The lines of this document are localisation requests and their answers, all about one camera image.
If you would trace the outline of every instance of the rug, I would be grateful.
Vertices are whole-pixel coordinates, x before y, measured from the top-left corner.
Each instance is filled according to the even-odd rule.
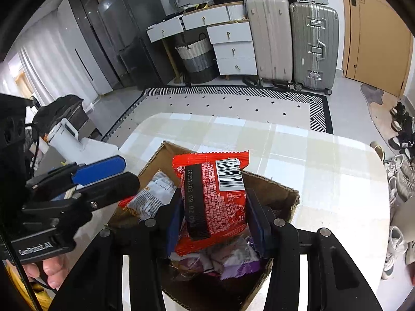
[[[304,91],[242,86],[149,88],[104,135],[122,144],[146,118],[160,112],[242,118],[333,134],[327,98]]]
[[[396,105],[398,98],[365,83],[362,83],[360,90],[366,99],[373,124],[387,144],[389,139],[397,135],[391,127],[392,115],[389,111]]]

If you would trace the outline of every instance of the silver rivet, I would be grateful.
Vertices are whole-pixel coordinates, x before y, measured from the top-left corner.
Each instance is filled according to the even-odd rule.
[[[153,218],[149,218],[144,222],[144,224],[146,225],[146,227],[154,227],[157,224],[157,221]]]
[[[284,221],[283,219],[281,219],[281,218],[276,218],[276,219],[274,220],[274,224],[275,224],[277,227],[283,227],[283,226],[285,226],[285,221]]]
[[[328,230],[327,228],[321,228],[320,229],[320,234],[322,234],[325,237],[329,237],[331,235],[331,231]]]
[[[111,234],[111,230],[109,230],[108,228],[102,229],[100,231],[100,236],[101,237],[107,237]]]
[[[59,219],[58,218],[53,218],[51,221],[51,227],[56,227],[59,224]]]

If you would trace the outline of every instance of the plaid tablecloth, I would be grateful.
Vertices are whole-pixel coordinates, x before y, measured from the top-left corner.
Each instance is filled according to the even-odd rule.
[[[293,225],[329,228],[376,291],[388,244],[389,194],[372,148],[283,125],[161,113],[143,121],[120,148],[127,170],[138,174],[164,140],[197,152],[249,150],[247,171],[299,191]],[[268,284],[249,310],[262,310]]]

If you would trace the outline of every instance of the wooden desk leg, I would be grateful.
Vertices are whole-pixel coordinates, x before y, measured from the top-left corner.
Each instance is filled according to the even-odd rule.
[[[170,53],[169,46],[167,45],[165,39],[163,38],[161,41],[163,42],[165,52],[167,53],[167,57],[169,58],[169,61],[170,61],[171,67],[173,68],[174,74],[176,75],[176,77],[173,80],[173,83],[179,84],[179,83],[181,83],[181,74],[180,74],[179,70],[177,69],[177,65],[173,60],[173,56]]]

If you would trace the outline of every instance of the black and white rug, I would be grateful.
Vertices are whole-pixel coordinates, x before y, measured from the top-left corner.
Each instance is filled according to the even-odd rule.
[[[140,122],[160,112],[226,116],[333,134],[327,98],[304,91],[209,85],[150,88],[102,141],[121,146]]]

